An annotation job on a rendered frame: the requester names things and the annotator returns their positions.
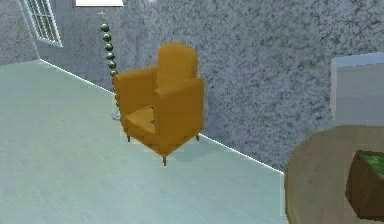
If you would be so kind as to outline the white framed window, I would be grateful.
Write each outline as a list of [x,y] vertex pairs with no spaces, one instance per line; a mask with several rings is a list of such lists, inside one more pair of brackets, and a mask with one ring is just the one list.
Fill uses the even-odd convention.
[[39,41],[62,47],[50,0],[23,0]]

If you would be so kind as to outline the floor lamp with green balls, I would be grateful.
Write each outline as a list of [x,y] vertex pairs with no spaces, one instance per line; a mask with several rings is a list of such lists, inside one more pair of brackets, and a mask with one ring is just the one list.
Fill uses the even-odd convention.
[[[102,8],[102,7],[121,7],[123,6],[122,0],[75,0],[76,7],[88,7],[88,8]],[[115,55],[113,53],[113,45],[111,43],[112,36],[110,35],[110,26],[106,22],[105,12],[101,10],[98,12],[101,16],[100,30],[103,32],[102,39],[104,41],[104,49],[107,52],[106,59],[108,60],[108,68],[110,69],[109,74],[114,77],[118,74],[116,70],[117,64],[114,61]]]

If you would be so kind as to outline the brown planter box with greenery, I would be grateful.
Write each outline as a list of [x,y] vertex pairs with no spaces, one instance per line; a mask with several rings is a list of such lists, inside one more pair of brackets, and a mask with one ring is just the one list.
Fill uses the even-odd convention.
[[358,150],[349,169],[345,196],[360,219],[384,222],[384,153]]

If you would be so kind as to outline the round wooden table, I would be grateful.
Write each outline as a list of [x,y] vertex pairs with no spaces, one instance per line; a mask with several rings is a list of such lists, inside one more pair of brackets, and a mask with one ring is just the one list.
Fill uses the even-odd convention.
[[295,148],[284,179],[289,224],[384,224],[358,218],[345,196],[358,150],[384,153],[384,127],[333,127]]

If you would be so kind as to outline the pale grey cabinet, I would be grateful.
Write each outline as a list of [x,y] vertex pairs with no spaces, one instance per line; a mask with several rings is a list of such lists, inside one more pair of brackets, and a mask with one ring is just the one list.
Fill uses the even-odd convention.
[[384,126],[384,52],[332,59],[330,108],[336,126]]

